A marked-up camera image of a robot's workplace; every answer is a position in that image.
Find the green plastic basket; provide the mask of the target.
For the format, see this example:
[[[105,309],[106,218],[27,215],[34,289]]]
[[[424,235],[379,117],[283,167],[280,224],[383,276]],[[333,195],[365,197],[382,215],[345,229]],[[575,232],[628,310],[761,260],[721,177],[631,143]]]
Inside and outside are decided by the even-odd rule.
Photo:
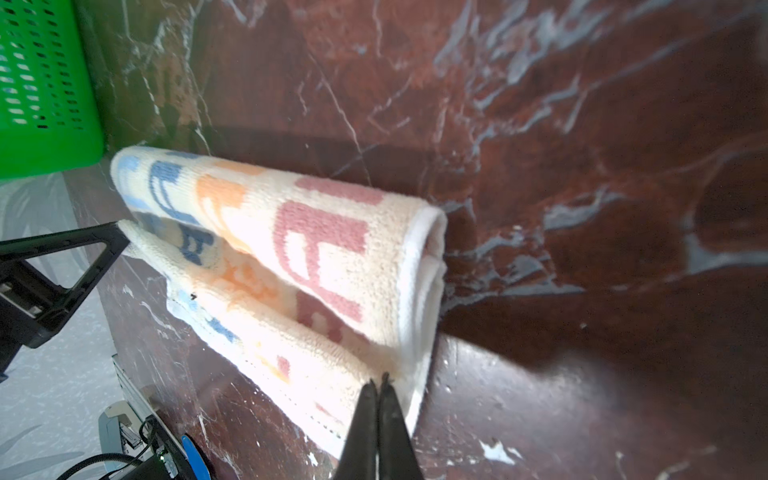
[[[1,179],[96,164],[105,142],[70,1],[1,2]]]

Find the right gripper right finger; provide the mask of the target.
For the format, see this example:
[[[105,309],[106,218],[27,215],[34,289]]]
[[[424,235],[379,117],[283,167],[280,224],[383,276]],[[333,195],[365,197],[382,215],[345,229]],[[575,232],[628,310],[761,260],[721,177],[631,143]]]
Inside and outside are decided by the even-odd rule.
[[[378,477],[382,480],[424,480],[388,373],[382,376],[377,417]]]

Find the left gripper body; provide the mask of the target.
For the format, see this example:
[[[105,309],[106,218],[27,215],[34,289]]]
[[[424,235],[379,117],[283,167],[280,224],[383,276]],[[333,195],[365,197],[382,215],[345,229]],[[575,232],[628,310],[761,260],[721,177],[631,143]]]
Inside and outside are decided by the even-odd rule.
[[[1,263],[1,382],[22,346],[38,348],[62,329],[55,306],[65,293],[25,259]]]

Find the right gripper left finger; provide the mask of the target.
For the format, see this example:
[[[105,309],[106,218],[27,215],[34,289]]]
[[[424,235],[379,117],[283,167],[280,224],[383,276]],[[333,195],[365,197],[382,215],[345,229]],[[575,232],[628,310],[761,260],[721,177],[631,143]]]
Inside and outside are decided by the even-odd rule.
[[[378,455],[378,391],[364,384],[333,480],[375,480]]]

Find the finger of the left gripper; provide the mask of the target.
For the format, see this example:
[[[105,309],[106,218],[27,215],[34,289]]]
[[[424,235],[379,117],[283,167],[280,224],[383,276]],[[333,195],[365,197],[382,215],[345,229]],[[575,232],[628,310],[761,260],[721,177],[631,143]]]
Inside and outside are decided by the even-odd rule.
[[[25,259],[57,285],[55,309],[66,323],[119,258],[129,240],[115,223],[6,240],[1,263]]]

